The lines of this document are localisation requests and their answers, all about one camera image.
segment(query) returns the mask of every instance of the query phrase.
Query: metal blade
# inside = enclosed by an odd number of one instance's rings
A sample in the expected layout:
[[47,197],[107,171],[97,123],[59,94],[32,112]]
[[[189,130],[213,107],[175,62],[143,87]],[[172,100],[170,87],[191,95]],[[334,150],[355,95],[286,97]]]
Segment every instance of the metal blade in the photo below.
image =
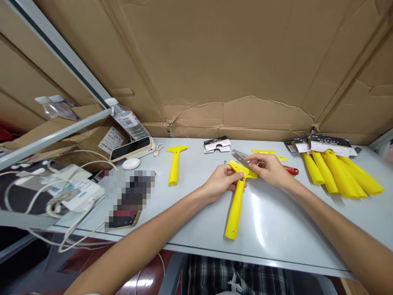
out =
[[240,164],[242,164],[244,167],[250,169],[250,167],[248,166],[248,162],[242,157],[240,156],[237,152],[232,153],[232,156],[239,161]]
[[238,153],[240,156],[242,156],[243,158],[247,158],[248,157],[248,155],[246,155],[246,154],[244,154],[244,153],[242,153],[242,152],[239,152],[238,150],[232,150],[232,154],[234,154],[234,153]]

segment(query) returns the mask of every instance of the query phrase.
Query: blurred object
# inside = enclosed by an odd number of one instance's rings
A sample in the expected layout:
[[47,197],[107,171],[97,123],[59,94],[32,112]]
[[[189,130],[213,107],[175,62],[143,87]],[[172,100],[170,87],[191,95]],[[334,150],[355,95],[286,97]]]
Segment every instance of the blurred object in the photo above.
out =
[[12,139],[13,135],[0,126],[0,143],[4,141],[11,141]]

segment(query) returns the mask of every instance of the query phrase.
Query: red-handled tool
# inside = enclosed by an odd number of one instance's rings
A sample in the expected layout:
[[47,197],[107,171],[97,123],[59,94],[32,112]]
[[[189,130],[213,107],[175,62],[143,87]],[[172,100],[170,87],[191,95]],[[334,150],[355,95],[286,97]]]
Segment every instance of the red-handled tool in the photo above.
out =
[[289,172],[289,174],[292,174],[292,175],[299,174],[299,170],[298,169],[293,168],[293,167],[289,167],[289,166],[285,166],[285,165],[283,165],[283,166]]

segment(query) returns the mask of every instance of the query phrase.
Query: table surface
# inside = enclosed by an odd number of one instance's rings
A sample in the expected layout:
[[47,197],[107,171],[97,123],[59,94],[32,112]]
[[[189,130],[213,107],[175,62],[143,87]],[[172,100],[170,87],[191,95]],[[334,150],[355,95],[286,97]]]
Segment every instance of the table surface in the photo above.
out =
[[[233,159],[230,152],[203,153],[205,139],[156,138],[164,143],[158,157],[149,154],[141,158],[138,170],[155,170],[155,192],[147,201],[138,224],[134,228],[104,229],[92,236],[118,241],[138,226],[152,219],[175,202],[201,186],[217,165]],[[169,186],[169,172],[173,154],[165,150],[170,147],[188,145],[181,152],[178,185]],[[364,229],[378,241],[393,250],[393,169],[368,147],[354,162],[372,175],[386,190],[381,195],[361,200],[345,199],[340,195],[329,195],[323,186],[310,183],[303,159],[291,153],[282,142],[231,140],[231,150],[245,154],[251,150],[275,150],[277,155],[287,157],[285,165],[299,169],[296,178],[325,203]],[[352,273],[339,257],[319,228],[308,215],[282,190],[267,184],[261,178],[248,179],[243,196],[242,214],[238,236],[235,241],[224,237],[233,193],[225,192],[214,204],[205,207],[167,243],[165,249],[257,263],[292,270],[352,277]],[[116,198],[104,199],[78,226],[76,234],[86,235],[104,222],[113,210]],[[49,230],[65,232],[79,217],[69,212]]]

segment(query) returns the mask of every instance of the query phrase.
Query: plastic bottle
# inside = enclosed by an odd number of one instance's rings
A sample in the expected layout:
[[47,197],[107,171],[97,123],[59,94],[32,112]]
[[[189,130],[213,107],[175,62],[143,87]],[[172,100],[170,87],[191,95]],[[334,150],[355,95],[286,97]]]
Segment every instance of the plastic bottle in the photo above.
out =
[[49,99],[53,102],[53,107],[63,117],[80,120],[80,117],[72,110],[76,107],[75,103],[65,100],[61,95],[50,96]]
[[105,102],[112,107],[115,120],[134,140],[151,136],[135,114],[128,107],[119,104],[116,98],[107,98]]
[[59,111],[54,107],[54,103],[47,96],[40,96],[38,98],[34,98],[36,102],[39,102],[44,107],[45,114],[53,119],[57,116],[60,116]]

